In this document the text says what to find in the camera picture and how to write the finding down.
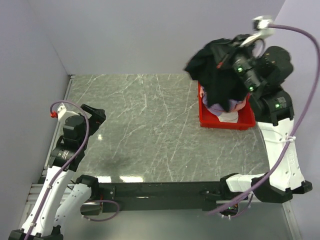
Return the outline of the black base beam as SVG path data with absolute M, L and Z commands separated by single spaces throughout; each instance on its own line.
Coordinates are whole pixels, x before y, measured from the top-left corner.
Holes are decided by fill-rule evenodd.
M 121 211 L 210 211 L 227 200 L 218 181 L 100 183 L 104 200 L 115 201 Z

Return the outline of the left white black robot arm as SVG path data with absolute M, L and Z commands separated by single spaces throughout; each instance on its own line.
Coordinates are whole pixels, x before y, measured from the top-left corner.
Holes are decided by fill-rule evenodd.
M 50 116 L 62 124 L 63 134 L 51 151 L 45 181 L 34 207 L 22 227 L 10 233 L 11 240 L 62 240 L 70 217 L 87 200 L 94 201 L 100 195 L 98 179 L 83 175 L 63 199 L 85 156 L 89 137 L 106 120 L 103 109 L 82 104 L 76 113 L 67 110 L 67 104 L 66 100 L 59 101 L 57 110 L 50 110 Z

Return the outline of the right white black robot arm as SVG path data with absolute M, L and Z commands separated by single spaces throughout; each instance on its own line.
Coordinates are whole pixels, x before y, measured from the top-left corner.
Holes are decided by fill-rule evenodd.
M 233 173 L 220 179 L 219 193 L 231 200 L 241 193 L 254 194 L 264 203 L 285 203 L 294 194 L 313 189 L 305 180 L 295 146 L 294 108 L 282 83 L 293 72 L 291 56 L 279 46 L 270 46 L 261 56 L 254 56 L 255 40 L 246 43 L 247 34 L 237 35 L 224 50 L 217 68 L 234 70 L 247 88 L 249 104 L 262 134 L 267 159 L 274 172 L 256 175 Z

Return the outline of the red plastic bin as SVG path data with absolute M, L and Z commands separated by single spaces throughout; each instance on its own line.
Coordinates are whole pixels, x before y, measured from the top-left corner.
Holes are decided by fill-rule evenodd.
M 219 119 L 210 113 L 202 102 L 202 98 L 198 95 L 198 118 L 200 126 L 203 128 L 228 129 L 228 130 L 248 130 L 256 125 L 254 112 L 249 103 L 250 96 L 246 98 L 246 105 L 238 111 L 238 121 L 236 123 L 220 122 Z

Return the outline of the black t shirt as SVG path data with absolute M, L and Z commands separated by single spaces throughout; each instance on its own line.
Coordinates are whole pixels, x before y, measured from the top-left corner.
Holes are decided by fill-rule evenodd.
M 224 55 L 230 50 L 232 40 L 220 38 L 207 43 L 186 64 L 190 78 L 200 83 L 206 94 L 206 105 L 220 105 L 224 112 L 233 111 L 231 101 L 242 102 L 247 89 L 231 69 L 218 69 Z

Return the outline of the white t shirt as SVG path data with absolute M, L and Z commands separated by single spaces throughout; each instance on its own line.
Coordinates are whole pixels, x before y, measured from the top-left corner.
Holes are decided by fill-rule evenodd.
M 216 116 L 218 120 L 222 123 L 237 123 L 239 120 L 238 111 L 231 111 L 231 112 L 219 111 Z

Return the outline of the aluminium frame rail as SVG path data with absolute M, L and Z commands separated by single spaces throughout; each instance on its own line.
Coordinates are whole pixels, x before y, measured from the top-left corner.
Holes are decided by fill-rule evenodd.
M 50 197 L 56 200 L 59 198 L 60 201 L 63 202 L 73 192 L 72 185 L 68 185 L 64 192 L 62 192 L 62 189 L 58 189 L 58 187 L 49 189 L 48 185 L 33 184 L 26 200 L 27 204 L 41 203 L 43 199 L 46 202 Z M 253 195 L 254 200 L 262 203 L 283 204 L 292 199 L 292 195 L 289 192 L 282 192 L 284 195 L 271 195 L 269 193 L 263 195 L 259 190 L 260 189 L 257 188 L 255 192 L 252 191 L 249 195 Z

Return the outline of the purple t shirt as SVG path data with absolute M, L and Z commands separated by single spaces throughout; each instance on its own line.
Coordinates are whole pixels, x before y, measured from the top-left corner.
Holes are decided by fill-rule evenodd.
M 208 100 L 207 100 L 207 98 L 205 96 L 202 98 L 202 103 L 204 104 L 206 109 L 212 114 L 219 114 L 219 113 L 226 113 L 227 112 L 218 103 L 215 103 L 215 104 L 213 104 L 211 106 L 208 106 Z M 230 99 L 228 101 L 228 103 L 229 103 L 230 110 L 233 110 L 235 108 L 235 106 L 238 104 L 238 101 Z

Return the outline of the pink t shirt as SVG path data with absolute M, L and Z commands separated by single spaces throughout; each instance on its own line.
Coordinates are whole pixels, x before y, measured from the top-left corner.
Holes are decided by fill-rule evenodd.
M 205 92 L 205 90 L 202 86 L 200 87 L 199 95 L 201 98 L 203 98 L 203 97 L 207 98 L 207 93 Z M 247 102 L 246 98 L 244 98 L 244 100 L 242 100 L 242 101 L 238 101 L 238 104 L 235 106 L 235 108 L 233 110 L 230 110 L 230 107 L 229 107 L 228 112 L 239 111 L 239 110 L 243 109 L 246 105 L 246 102 Z

